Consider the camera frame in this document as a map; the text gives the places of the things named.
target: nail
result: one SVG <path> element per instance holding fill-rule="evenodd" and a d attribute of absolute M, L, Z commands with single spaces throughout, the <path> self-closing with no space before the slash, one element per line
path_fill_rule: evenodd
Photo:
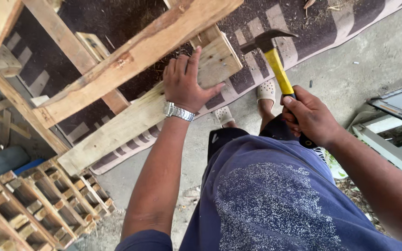
<path fill-rule="evenodd" d="M 290 96 L 286 96 L 283 98 L 283 104 L 289 104 L 291 103 L 291 101 L 293 101 L 293 98 L 291 98 Z"/>

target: black shorts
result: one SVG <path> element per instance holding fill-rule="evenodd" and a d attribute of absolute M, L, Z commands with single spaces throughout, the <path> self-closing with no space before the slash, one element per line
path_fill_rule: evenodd
<path fill-rule="evenodd" d="M 221 128 L 215 131 L 211 131 L 209 135 L 209 148 L 207 150 L 207 161 L 223 146 L 226 145 L 232 139 L 236 139 L 241 136 L 249 135 L 249 133 L 240 128 Z M 299 138 L 291 133 L 285 120 L 282 118 L 282 114 L 279 114 L 273 120 L 271 120 L 265 128 L 260 132 L 259 136 L 269 137 L 276 140 L 297 140 Z"/>

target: stacked pallets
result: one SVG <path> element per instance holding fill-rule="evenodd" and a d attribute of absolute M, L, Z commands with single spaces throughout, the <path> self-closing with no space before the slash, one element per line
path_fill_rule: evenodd
<path fill-rule="evenodd" d="M 55 160 L 0 176 L 0 250 L 65 249 L 115 210 L 92 175 L 69 177 Z"/>

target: hammer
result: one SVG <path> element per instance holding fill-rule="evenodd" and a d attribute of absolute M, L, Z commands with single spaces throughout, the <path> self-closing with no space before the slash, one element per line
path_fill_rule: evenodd
<path fill-rule="evenodd" d="M 243 54 L 247 54 L 254 49 L 260 48 L 265 54 L 266 60 L 276 75 L 276 79 L 279 83 L 280 89 L 282 90 L 283 96 L 291 96 L 297 100 L 293 87 L 291 86 L 291 83 L 289 82 L 288 77 L 283 70 L 279 53 L 272 43 L 272 39 L 274 37 L 298 37 L 298 35 L 280 29 L 271 29 L 256 36 L 253 41 L 243 44 L 240 46 L 240 49 Z M 300 134 L 299 143 L 305 148 L 309 149 L 317 147 L 317 145 L 308 139 L 303 132 Z"/>

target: crocs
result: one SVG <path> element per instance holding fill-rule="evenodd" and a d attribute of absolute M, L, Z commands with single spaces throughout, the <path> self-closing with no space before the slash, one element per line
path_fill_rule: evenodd
<path fill-rule="evenodd" d="M 257 104 L 261 99 L 270 99 L 276 103 L 276 82 L 270 79 L 257 87 Z"/>
<path fill-rule="evenodd" d="M 221 127 L 227 122 L 235 122 L 235 119 L 232 117 L 231 111 L 227 106 L 223 106 L 220 109 L 215 110 L 215 117 L 217 117 Z"/>

